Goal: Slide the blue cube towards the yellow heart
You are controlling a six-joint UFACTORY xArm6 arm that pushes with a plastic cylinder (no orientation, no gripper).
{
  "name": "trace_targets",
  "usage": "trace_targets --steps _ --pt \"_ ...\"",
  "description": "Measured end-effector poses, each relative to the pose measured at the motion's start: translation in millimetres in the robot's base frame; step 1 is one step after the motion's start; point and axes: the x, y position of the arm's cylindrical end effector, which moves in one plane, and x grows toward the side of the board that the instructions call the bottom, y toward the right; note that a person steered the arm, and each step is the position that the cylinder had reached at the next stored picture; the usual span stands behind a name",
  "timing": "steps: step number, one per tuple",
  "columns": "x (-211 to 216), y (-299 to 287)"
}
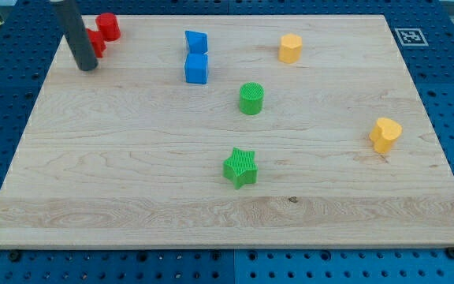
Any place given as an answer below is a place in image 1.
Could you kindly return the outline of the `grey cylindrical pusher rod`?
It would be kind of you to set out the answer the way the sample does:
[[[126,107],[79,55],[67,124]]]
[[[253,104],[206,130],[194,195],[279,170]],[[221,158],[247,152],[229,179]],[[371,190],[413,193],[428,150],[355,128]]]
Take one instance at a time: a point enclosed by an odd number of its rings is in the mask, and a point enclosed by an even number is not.
[[[92,71],[98,60],[75,0],[50,0],[75,63],[81,71]]]

